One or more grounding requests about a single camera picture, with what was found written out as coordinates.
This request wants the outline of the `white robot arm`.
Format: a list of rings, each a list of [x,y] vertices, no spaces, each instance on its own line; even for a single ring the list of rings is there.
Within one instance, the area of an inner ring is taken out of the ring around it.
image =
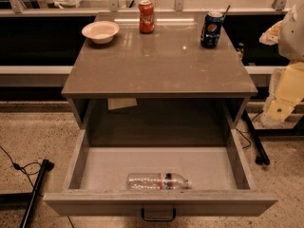
[[[304,99],[304,0],[297,0],[281,21],[262,33],[259,42],[278,45],[279,55],[289,60],[284,69],[274,70],[263,106],[263,122],[283,123]]]

